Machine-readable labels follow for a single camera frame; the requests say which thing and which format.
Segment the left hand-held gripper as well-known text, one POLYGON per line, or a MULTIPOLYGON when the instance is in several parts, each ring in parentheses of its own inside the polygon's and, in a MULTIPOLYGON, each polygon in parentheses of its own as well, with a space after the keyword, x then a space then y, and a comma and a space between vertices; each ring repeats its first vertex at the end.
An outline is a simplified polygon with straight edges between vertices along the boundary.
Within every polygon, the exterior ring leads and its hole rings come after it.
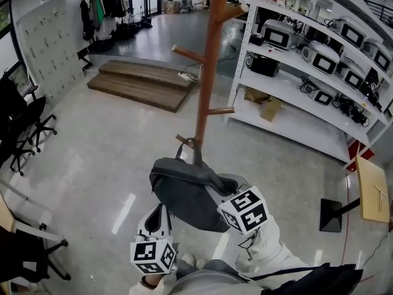
POLYGON ((138 223, 135 241, 130 244, 130 262, 144 275, 172 271, 177 250, 171 236, 171 221, 166 207, 152 207, 138 223))

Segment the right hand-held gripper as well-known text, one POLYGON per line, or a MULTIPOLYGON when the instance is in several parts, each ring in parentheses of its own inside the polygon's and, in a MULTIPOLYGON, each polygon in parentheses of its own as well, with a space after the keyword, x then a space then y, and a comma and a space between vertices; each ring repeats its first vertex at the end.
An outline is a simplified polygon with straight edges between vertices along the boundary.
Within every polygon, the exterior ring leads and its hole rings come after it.
POLYGON ((236 195, 227 197, 226 201, 214 194, 211 187, 208 187, 208 191, 224 221, 243 235, 252 233, 270 220, 265 198, 256 186, 243 188, 236 195))

